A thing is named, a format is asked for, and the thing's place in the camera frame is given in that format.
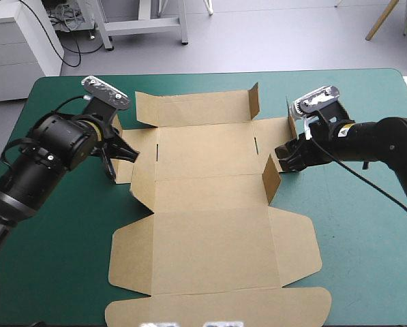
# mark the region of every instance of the robotic arm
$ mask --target robotic arm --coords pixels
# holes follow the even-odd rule
[[[407,196],[407,118],[355,123],[338,101],[336,87],[321,87],[297,99],[289,111],[305,132],[275,149],[285,171],[340,161],[382,161],[394,171]]]
[[[0,243],[11,227],[34,216],[63,176],[88,156],[100,157],[112,180],[111,159],[135,162],[138,152],[112,126],[118,110],[129,108],[127,95],[94,76],[84,78],[82,86],[90,93],[83,97],[89,102],[82,114],[53,110],[26,138],[3,150],[1,160],[9,170],[0,178]],[[13,146],[20,146],[20,155],[9,164],[5,152]]]

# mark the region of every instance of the cardboard slot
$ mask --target cardboard slot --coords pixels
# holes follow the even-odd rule
[[[259,149],[258,149],[258,143],[256,141],[256,137],[254,139],[255,139],[256,154],[259,155]]]

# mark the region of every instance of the black cylinder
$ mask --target black cylinder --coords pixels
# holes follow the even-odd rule
[[[341,125],[333,132],[330,152],[341,161],[378,161],[375,152],[376,123]]]
[[[13,209],[15,213],[29,211],[28,208],[38,210],[65,172],[63,166],[51,169],[34,157],[22,153],[12,164],[12,169],[0,178],[0,216],[10,216],[10,220],[18,221],[20,219],[12,212]]]

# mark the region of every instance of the black cable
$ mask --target black cable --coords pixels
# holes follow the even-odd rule
[[[72,49],[67,48],[66,46],[64,46],[64,45],[62,44],[62,47],[63,47],[64,49],[66,49],[66,50],[68,50],[68,51],[70,51],[70,52],[73,52],[73,53],[80,53],[81,55],[87,55],[87,54],[90,54],[90,53],[97,52],[98,50],[100,50],[100,49],[102,48],[102,46],[103,46],[103,43],[100,44],[99,47],[96,48],[96,49],[94,49],[94,50],[77,52],[77,51],[74,51],[74,50],[72,50]]]
[[[77,95],[76,97],[71,97],[67,100],[65,100],[62,104],[60,104],[59,106],[57,106],[55,109],[52,110],[52,112],[58,112],[59,109],[61,109],[62,107],[64,107],[64,105],[66,105],[67,103],[76,100],[76,99],[83,99],[84,95]]]
[[[355,175],[357,178],[361,179],[363,182],[367,183],[369,186],[373,187],[376,191],[379,191],[381,194],[383,194],[384,196],[386,196],[388,199],[390,199],[391,201],[393,201],[394,203],[396,203],[400,208],[402,208],[403,210],[405,210],[407,212],[407,206],[405,206],[403,203],[401,203],[399,200],[397,200],[396,198],[394,198],[391,194],[387,193],[386,191],[384,191],[383,189],[381,189],[379,186],[377,186],[376,184],[374,184],[373,182],[369,181],[368,179],[366,179],[364,176],[358,174],[357,172],[355,172],[352,168],[348,167],[347,165],[345,165],[344,163],[342,163],[339,159],[335,158],[332,154],[330,154],[329,152],[327,152],[326,150],[324,150],[319,143],[317,143],[317,141],[315,141],[315,139],[311,138],[312,143],[315,144],[315,146],[322,151],[325,155],[327,155],[329,158],[331,158],[334,162],[336,162],[338,165],[340,165],[341,167],[343,167],[345,170],[349,171],[350,173],[352,173],[353,175]]]
[[[65,25],[65,22],[64,22],[63,20],[57,18],[57,17],[49,16],[49,18],[56,20],[55,22],[53,22],[53,25],[61,24],[61,25],[63,25],[63,26],[66,26],[66,25]],[[64,46],[63,44],[61,44],[61,46],[62,46],[64,49],[66,49],[66,50],[68,50],[68,51],[70,51],[70,52],[77,53],[77,54],[81,54],[81,55],[88,55],[88,54],[90,54],[90,53],[94,53],[94,52],[97,52],[98,50],[100,50],[100,49],[102,48],[102,46],[103,46],[103,43],[101,43],[96,49],[90,50],[90,51],[80,51],[80,49],[79,49],[79,51],[75,51],[75,50],[72,50],[72,49],[70,49],[70,48],[67,48],[67,47]]]
[[[80,53],[79,43],[77,42],[77,40],[76,40],[76,38],[74,37],[73,33],[71,33],[71,34],[72,34],[72,37],[73,37],[73,39],[74,39],[74,41],[75,41],[75,43],[76,43],[76,47],[77,47],[78,53],[79,53],[79,60],[78,60],[78,63],[75,64],[75,65],[72,65],[71,63],[68,63],[67,61],[64,60],[63,57],[61,57],[61,55],[60,55],[60,54],[58,53],[58,51],[56,50],[55,45],[53,44],[52,40],[50,39],[50,36],[48,36],[48,33],[47,33],[47,31],[46,31],[46,28],[45,28],[44,25],[42,24],[42,21],[40,20],[40,18],[38,17],[38,15],[33,11],[33,9],[32,9],[27,3],[25,3],[23,0],[19,0],[19,1],[20,1],[23,5],[25,5],[26,8],[29,9],[29,10],[31,11],[31,13],[35,16],[35,18],[38,20],[38,22],[39,22],[40,25],[41,25],[41,28],[43,29],[43,31],[44,31],[45,34],[46,34],[46,37],[48,38],[48,41],[50,42],[50,45],[52,46],[54,52],[55,52],[56,55],[60,58],[60,60],[61,60],[64,64],[66,64],[67,66],[70,66],[70,67],[78,67],[78,66],[82,63],[82,55],[81,55],[81,53]]]

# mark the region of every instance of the silver metal plate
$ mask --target silver metal plate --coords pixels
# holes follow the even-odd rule
[[[302,119],[309,113],[323,109],[340,97],[340,91],[335,86],[320,87],[295,100],[290,107],[294,119]]]
[[[94,97],[118,110],[126,110],[130,107],[130,100],[125,93],[100,78],[87,76],[82,80],[82,86]]]

